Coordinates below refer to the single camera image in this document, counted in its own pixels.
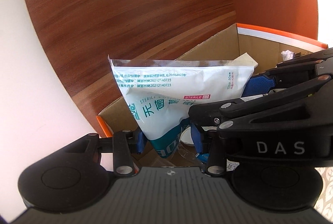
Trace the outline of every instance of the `cardboard box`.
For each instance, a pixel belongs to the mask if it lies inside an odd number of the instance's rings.
[[[278,62],[281,62],[281,52],[284,50],[305,55],[327,48],[327,44],[300,35],[237,23],[192,48],[177,60],[234,60],[247,52],[259,64],[254,71],[254,74],[257,74],[274,68]],[[135,130],[138,127],[123,97],[104,108],[99,116],[103,129],[106,128],[102,125],[104,122],[114,132],[123,129]],[[159,156],[148,144],[143,154],[134,157],[142,166],[151,166],[156,163],[156,157]],[[193,165],[177,152],[170,161],[176,166]]]

